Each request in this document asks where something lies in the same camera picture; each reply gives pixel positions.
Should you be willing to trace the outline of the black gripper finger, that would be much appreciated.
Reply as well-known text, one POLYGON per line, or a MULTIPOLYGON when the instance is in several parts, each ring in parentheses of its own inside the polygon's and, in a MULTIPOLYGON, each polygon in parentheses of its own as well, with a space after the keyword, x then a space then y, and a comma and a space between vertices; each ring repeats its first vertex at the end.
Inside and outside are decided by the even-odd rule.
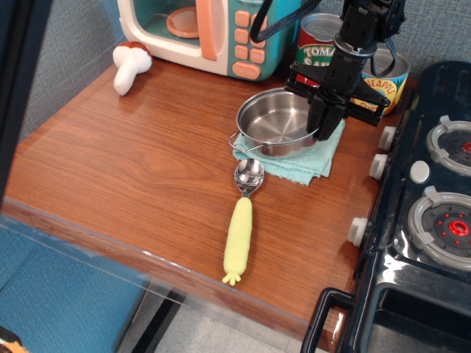
POLYGON ((330 138, 340 121, 344 118, 346 107, 343 105, 328 105, 322 113, 321 124, 318 130, 318 141, 330 138))
POLYGON ((308 111, 307 132, 317 132, 318 134, 331 133, 329 120, 327 118, 330 106, 330 102, 321 97, 318 93, 313 96, 308 111))

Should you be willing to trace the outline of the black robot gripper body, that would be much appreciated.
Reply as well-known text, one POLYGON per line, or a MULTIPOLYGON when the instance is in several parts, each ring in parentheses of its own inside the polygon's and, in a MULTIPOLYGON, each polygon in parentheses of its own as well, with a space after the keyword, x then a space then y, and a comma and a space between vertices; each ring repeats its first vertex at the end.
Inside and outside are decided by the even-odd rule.
POLYGON ((296 62, 290 64, 285 89, 307 99, 309 104, 318 93, 331 105, 345 106, 345 118, 352 117, 377 126, 390 101, 362 79, 366 62, 373 62, 377 46, 355 48, 344 40, 335 40, 334 46, 329 66, 316 67, 296 62))

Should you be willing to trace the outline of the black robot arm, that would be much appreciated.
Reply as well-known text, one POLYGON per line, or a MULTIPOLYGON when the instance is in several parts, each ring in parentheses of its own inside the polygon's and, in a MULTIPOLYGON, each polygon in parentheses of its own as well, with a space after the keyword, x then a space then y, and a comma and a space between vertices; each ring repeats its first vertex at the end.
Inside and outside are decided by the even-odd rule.
POLYGON ((391 37, 406 20, 404 7, 404 1, 346 1, 330 64, 291 64, 285 89, 308 100, 306 131, 317 140, 327 140, 349 116, 373 126, 380 122, 391 102, 368 86, 362 73, 367 63, 377 73, 374 55, 379 43, 396 55, 391 37))

